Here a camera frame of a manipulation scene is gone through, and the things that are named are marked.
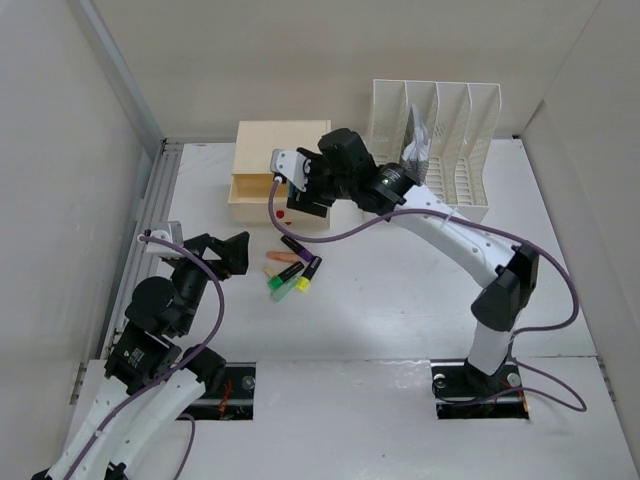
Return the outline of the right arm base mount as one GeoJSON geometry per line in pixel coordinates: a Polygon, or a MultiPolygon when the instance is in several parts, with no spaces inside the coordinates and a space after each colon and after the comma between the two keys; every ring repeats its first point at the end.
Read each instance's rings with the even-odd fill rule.
{"type": "Polygon", "coordinates": [[[465,360],[434,361],[431,375],[439,420],[529,419],[520,371],[512,362],[486,376],[465,360]]]}

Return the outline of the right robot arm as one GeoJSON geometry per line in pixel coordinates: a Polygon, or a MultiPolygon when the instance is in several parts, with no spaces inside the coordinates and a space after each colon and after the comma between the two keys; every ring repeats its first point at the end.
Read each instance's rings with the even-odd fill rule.
{"type": "Polygon", "coordinates": [[[461,266],[481,289],[471,305],[477,325],[463,381],[474,397],[497,392],[516,320],[536,287],[533,248],[477,230],[400,164],[376,164],[360,135],[346,128],[322,136],[315,152],[275,152],[271,170],[290,183],[288,208],[323,217],[335,201],[350,200],[461,266]]]}

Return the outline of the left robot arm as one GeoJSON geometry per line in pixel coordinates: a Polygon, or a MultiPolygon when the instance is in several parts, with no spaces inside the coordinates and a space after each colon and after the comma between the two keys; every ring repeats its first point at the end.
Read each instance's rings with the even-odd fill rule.
{"type": "Polygon", "coordinates": [[[139,235],[150,255],[173,272],[141,281],[125,310],[91,407],[60,458],[38,479],[131,479],[154,439],[201,396],[223,387],[226,361],[209,348],[211,335],[187,350],[174,344],[195,319],[208,285],[215,288],[249,266],[248,232],[226,240],[183,239],[168,222],[139,235]]]}

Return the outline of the grey black booklet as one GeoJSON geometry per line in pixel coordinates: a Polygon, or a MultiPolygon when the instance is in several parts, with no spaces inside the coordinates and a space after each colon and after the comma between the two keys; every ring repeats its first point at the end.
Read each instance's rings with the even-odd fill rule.
{"type": "Polygon", "coordinates": [[[426,123],[419,107],[412,104],[405,129],[400,165],[418,185],[426,181],[430,146],[431,137],[426,123]]]}

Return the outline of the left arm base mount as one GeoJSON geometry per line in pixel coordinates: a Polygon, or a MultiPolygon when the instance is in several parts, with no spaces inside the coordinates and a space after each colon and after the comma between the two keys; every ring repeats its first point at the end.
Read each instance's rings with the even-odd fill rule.
{"type": "Polygon", "coordinates": [[[218,389],[203,394],[183,413],[191,415],[196,421],[251,421],[256,377],[255,362],[228,363],[218,389]]]}

